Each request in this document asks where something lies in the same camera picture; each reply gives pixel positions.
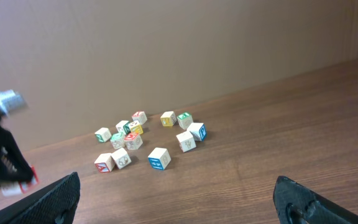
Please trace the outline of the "blue-sided bee block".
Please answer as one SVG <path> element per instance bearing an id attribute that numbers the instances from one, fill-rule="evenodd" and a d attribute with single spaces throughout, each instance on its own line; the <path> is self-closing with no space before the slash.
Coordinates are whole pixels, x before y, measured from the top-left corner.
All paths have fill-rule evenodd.
<path id="1" fill-rule="evenodd" d="M 165 170 L 171 161 L 171 157 L 166 148 L 156 147 L 148 156 L 152 168 Z"/>

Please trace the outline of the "red-edged block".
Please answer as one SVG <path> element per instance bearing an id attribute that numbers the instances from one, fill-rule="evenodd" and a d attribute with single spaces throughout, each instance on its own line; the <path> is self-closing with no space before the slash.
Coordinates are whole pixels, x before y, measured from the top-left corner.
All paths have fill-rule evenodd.
<path id="1" fill-rule="evenodd" d="M 35 171 L 35 167 L 31 166 L 34 173 L 33 178 L 29 182 L 8 182 L 1 185 L 1 192 L 5 197 L 26 194 L 39 184 L 39 179 Z"/>

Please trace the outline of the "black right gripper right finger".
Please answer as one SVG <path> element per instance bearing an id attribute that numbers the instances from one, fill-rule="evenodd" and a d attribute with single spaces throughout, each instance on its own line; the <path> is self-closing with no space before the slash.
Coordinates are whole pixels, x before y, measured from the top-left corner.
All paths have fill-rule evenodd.
<path id="1" fill-rule="evenodd" d="M 273 202 L 281 224 L 358 224 L 358 215 L 280 175 Z"/>

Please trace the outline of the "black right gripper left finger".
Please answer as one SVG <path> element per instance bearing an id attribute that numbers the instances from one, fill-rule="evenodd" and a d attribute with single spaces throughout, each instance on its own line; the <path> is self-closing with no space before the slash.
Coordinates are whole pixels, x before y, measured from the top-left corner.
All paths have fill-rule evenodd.
<path id="1" fill-rule="evenodd" d="M 72 224 L 80 200 L 77 172 L 0 210 L 0 224 Z"/>

